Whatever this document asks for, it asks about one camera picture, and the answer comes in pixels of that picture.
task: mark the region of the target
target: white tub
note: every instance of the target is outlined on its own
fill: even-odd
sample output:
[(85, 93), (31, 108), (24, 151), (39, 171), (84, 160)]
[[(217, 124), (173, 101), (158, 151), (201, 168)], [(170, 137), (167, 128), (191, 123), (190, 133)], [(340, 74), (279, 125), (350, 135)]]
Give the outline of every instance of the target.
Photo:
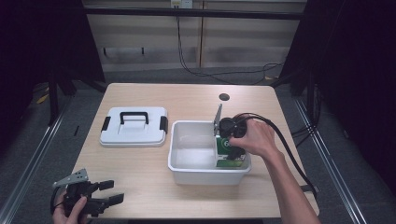
[(172, 125), (168, 167), (177, 184), (238, 185), (251, 169), (247, 153), (240, 167), (216, 167), (213, 122), (178, 120)]

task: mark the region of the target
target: box lid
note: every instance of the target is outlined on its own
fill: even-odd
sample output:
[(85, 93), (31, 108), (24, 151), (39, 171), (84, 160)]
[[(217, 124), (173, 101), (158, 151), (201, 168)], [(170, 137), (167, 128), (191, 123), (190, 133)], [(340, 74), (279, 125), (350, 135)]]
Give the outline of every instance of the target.
[(160, 147), (167, 134), (166, 116), (163, 107), (112, 107), (100, 143), (104, 147)]

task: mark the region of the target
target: green object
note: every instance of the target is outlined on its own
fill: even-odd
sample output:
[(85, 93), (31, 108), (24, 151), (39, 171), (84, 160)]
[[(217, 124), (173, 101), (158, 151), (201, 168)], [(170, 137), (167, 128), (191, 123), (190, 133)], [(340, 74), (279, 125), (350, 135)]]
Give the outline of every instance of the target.
[(239, 167), (244, 163), (246, 151), (230, 145), (228, 138), (216, 137), (218, 145), (217, 167)]

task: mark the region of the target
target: finger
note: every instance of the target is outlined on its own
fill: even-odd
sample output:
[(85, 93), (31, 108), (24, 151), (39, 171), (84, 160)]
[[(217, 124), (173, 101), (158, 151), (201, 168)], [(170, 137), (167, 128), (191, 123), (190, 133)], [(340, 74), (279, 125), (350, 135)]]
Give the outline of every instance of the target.
[(55, 211), (53, 211), (52, 219), (53, 220), (65, 220), (66, 216), (64, 215), (64, 210), (59, 207), (56, 207)]
[(64, 202), (64, 195), (65, 195), (65, 194), (66, 194), (66, 191), (62, 192), (62, 193), (58, 196), (58, 198), (56, 198), (56, 204), (57, 204), (56, 208), (64, 208), (63, 202)]
[(257, 122), (255, 119), (247, 119), (247, 129), (249, 129), (249, 127), (253, 127), (257, 123), (259, 122)]
[(228, 140), (228, 142), (230, 143), (231, 146), (233, 147), (242, 147), (243, 145), (243, 138), (234, 138), (234, 137), (230, 137), (230, 139)]
[(88, 215), (82, 216), (82, 218), (79, 220), (80, 224), (86, 224), (88, 221)]
[(85, 204), (87, 203), (87, 197), (81, 197), (73, 207), (72, 212), (70, 213), (69, 219), (78, 221), (78, 215), (84, 208)]

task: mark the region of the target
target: human hand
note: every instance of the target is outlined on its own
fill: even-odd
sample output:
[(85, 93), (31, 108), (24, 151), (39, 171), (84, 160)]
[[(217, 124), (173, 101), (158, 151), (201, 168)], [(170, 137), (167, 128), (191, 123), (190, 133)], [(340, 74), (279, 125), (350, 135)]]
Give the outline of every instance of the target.
[(282, 155), (275, 144), (275, 131), (265, 122), (247, 119), (247, 132), (242, 138), (230, 137), (230, 144), (241, 147), (253, 155), (261, 156), (265, 161)]
[(56, 200), (56, 204), (59, 204), (55, 207), (55, 210), (52, 215), (52, 220), (54, 224), (85, 224), (87, 223), (87, 216), (84, 215), (83, 218), (78, 219), (79, 213), (84, 208), (85, 204), (87, 203), (87, 197), (81, 197), (73, 207), (70, 216), (67, 217), (64, 212), (64, 205), (62, 201), (64, 200), (64, 195), (66, 192), (59, 195), (58, 199)]

